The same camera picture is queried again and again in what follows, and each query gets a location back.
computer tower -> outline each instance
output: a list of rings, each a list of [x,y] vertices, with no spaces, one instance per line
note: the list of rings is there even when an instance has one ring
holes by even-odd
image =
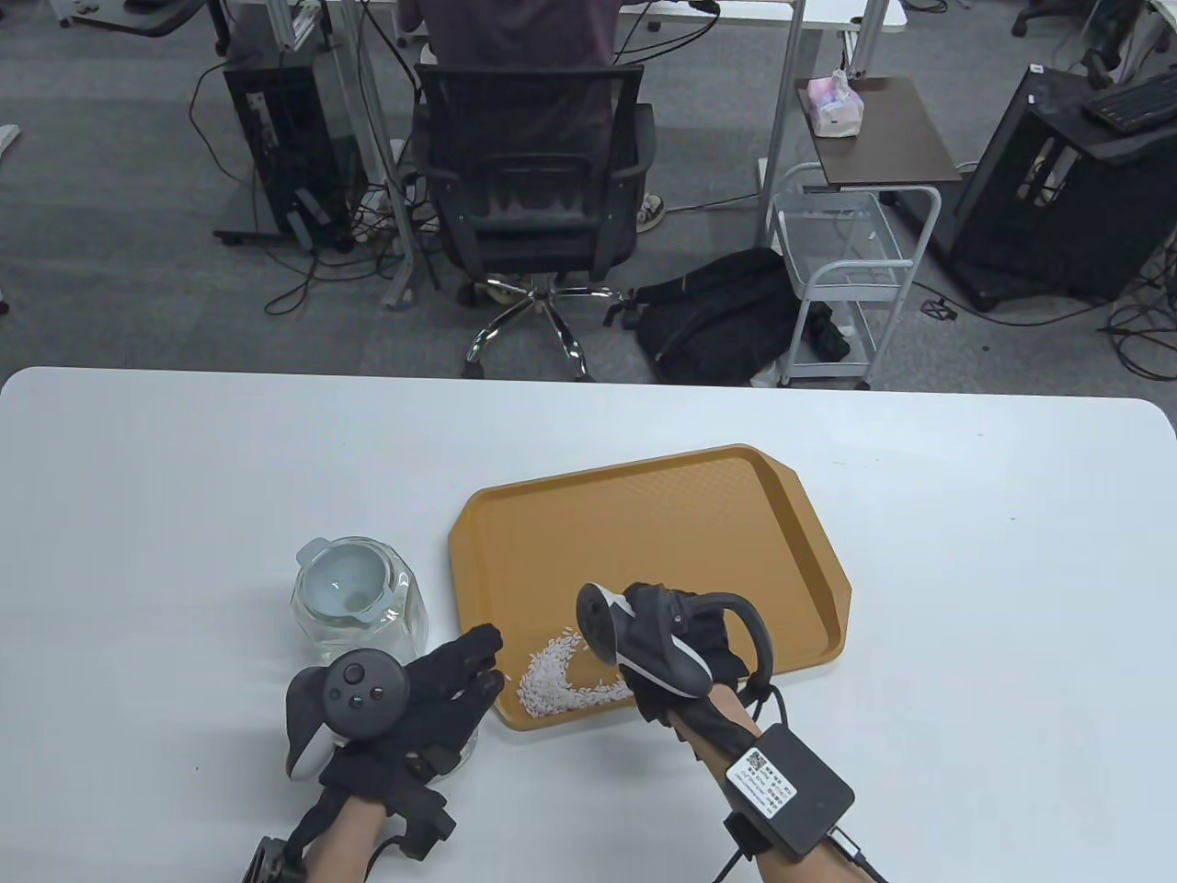
[[[239,226],[264,228],[272,217],[287,238],[351,246],[352,218],[368,181],[337,64],[315,35],[295,52],[252,47],[225,67],[254,162]]]
[[[977,308],[1044,291],[1113,300],[1177,227],[1177,138],[1119,138],[1083,114],[1093,94],[1031,66],[976,171],[942,188],[931,251]],[[926,217],[915,195],[900,213]]]

chair wheel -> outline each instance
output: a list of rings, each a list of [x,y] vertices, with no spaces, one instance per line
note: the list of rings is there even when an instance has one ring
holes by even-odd
[[[468,279],[458,286],[458,293],[454,299],[461,304],[461,306],[478,306],[478,291],[474,288],[474,284]]]

label sticker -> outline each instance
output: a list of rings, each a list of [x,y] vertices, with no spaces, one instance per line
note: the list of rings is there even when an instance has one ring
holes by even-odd
[[[726,775],[765,818],[772,818],[797,796],[793,783],[754,748],[733,763]]]

white metal cart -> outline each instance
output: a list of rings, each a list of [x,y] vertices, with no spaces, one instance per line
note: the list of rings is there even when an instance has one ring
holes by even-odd
[[[819,190],[807,190],[806,178],[820,175],[820,162],[803,162],[786,171],[773,206],[773,233],[802,301],[792,344],[780,357],[780,381],[857,377],[865,389],[895,333],[940,212],[940,193],[924,184],[829,191],[824,178]],[[932,210],[911,257],[903,255],[879,205],[883,190],[919,191],[931,200]],[[814,300],[829,304],[836,320],[851,323],[843,332],[851,350],[842,361],[798,361],[802,332]],[[877,341],[864,306],[887,311]]]
[[[819,161],[784,172],[773,194],[769,226],[802,301],[792,344],[777,360],[786,385],[833,377],[858,378],[860,387],[870,387],[939,218],[940,192],[933,185],[960,180],[910,80],[859,78],[853,87],[864,105],[862,131],[855,138],[813,138]],[[807,98],[798,98],[804,111]],[[899,247],[879,201],[896,192],[918,192],[929,200],[910,254]],[[803,356],[813,301],[830,306],[850,344],[840,361]],[[884,314],[878,336],[867,310]]]

rice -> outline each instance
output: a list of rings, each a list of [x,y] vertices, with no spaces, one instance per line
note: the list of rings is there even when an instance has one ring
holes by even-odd
[[[584,638],[570,626],[538,653],[531,655],[531,664],[519,679],[517,691],[528,715],[547,717],[620,702],[633,695],[620,673],[612,684],[601,680],[596,686],[572,686],[567,678],[568,663],[581,646],[586,646]]]

